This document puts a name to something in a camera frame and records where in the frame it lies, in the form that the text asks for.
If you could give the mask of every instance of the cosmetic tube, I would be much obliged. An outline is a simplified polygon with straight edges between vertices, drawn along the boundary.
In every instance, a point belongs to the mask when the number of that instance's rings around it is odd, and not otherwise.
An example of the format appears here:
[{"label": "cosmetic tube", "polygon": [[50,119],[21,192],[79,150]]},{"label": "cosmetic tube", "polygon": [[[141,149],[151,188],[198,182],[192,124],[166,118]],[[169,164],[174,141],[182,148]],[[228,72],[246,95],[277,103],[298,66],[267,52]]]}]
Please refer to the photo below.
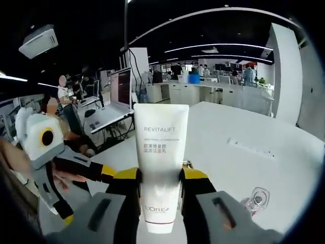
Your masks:
[{"label": "cosmetic tube", "polygon": [[171,233],[173,229],[188,110],[188,105],[134,105],[137,152],[142,173],[141,206],[151,233]]}]

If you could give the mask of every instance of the person in blue shirt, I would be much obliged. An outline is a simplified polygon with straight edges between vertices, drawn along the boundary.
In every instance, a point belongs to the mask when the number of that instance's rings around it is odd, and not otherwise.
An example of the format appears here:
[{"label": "person in blue shirt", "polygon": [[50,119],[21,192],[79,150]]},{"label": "person in blue shirt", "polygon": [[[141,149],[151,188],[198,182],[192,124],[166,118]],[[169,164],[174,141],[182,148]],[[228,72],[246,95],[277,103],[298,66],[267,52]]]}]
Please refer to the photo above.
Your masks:
[{"label": "person in blue shirt", "polygon": [[246,70],[244,71],[244,75],[243,75],[245,85],[247,85],[247,83],[254,83],[254,78],[255,78],[255,72],[249,66],[249,64],[247,64]]}]

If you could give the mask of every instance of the ceiling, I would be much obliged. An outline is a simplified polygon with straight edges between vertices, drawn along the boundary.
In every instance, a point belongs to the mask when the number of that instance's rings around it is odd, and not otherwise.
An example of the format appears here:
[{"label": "ceiling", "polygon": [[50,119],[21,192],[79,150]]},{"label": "ceiling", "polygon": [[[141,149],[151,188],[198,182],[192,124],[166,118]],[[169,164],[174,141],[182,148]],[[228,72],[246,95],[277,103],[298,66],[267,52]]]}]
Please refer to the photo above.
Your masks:
[{"label": "ceiling", "polygon": [[[76,75],[87,68],[119,67],[118,57],[123,46],[124,1],[87,1],[86,5],[69,5],[63,1],[39,1],[38,4],[12,1],[7,7],[10,18],[0,17],[0,71],[6,75],[25,78],[21,93],[35,93],[38,82],[57,85],[61,74]],[[230,7],[248,7],[267,10],[286,18],[292,18],[289,4],[264,6],[244,1],[206,0],[192,4],[185,0],[132,0],[128,5],[128,42],[162,23],[200,10]],[[297,39],[302,31],[285,21],[261,13],[222,11],[201,14],[167,24],[131,44],[131,47],[147,47],[149,62],[170,58],[192,59],[202,55],[203,48],[184,49],[169,53],[167,50],[210,43],[241,43],[265,46],[271,22],[292,28]],[[53,24],[59,46],[33,59],[18,51],[23,39],[45,24]],[[216,46],[218,54],[260,57],[262,49],[240,46]],[[3,89],[17,87],[17,82],[6,82]]]}]

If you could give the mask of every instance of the computer mouse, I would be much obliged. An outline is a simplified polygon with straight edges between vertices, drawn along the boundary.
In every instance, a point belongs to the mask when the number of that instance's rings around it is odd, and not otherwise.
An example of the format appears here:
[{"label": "computer mouse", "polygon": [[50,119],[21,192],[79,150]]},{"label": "computer mouse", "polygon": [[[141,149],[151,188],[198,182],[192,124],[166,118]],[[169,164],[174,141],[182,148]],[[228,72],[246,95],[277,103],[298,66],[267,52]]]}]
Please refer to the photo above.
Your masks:
[{"label": "computer mouse", "polygon": [[96,112],[96,110],[94,110],[94,109],[87,110],[85,112],[85,118],[88,118],[88,117],[92,116],[95,112]]}]

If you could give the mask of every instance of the power outlet strip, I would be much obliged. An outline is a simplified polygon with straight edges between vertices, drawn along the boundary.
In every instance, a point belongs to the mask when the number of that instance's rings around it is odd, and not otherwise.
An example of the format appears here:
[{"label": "power outlet strip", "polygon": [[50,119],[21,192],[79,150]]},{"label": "power outlet strip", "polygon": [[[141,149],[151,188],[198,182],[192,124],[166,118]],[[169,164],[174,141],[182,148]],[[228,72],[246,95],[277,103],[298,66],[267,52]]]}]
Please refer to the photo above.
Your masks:
[{"label": "power outlet strip", "polygon": [[229,143],[229,145],[239,147],[239,148],[241,148],[241,149],[243,149],[243,150],[245,150],[245,151],[247,151],[249,153],[257,154],[257,155],[260,155],[260,156],[262,156],[264,158],[268,158],[268,159],[271,159],[271,160],[276,160],[276,157],[275,157],[274,153],[272,153],[270,151],[262,150],[262,149],[257,148],[257,147],[245,145],[245,144],[241,143],[240,141],[232,139],[232,138],[229,139],[228,143]]}]

